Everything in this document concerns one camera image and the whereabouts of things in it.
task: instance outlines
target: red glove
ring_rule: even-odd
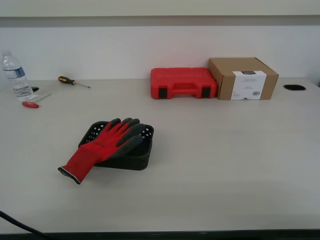
[[[109,122],[95,140],[81,145],[68,163],[58,170],[81,184],[96,163],[121,157],[142,143],[143,137],[139,134],[146,126],[139,123],[139,119],[120,121],[117,118]]]

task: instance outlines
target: bottle cap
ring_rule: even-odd
[[[1,53],[3,56],[11,55],[11,52],[9,50],[3,50]]]

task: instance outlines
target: bottle label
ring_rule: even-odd
[[[3,70],[3,71],[8,79],[18,79],[26,75],[22,67],[16,70]]]

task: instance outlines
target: screwdriver shaft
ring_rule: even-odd
[[[45,96],[39,98],[37,101],[34,101],[34,103],[39,102],[40,100],[42,100],[42,99],[44,99],[44,98],[46,98],[46,97],[49,97],[50,95],[51,95],[51,93],[49,93],[48,95],[45,95]]]
[[[87,86],[87,85],[83,85],[83,84],[81,84],[81,83],[78,83],[78,82],[76,82],[75,84],[78,84],[78,85],[80,85],[80,86],[83,86],[83,87],[86,87],[86,88],[91,88],[90,86]]]

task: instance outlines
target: cardboard box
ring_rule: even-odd
[[[270,99],[279,75],[256,57],[210,58],[220,100]]]

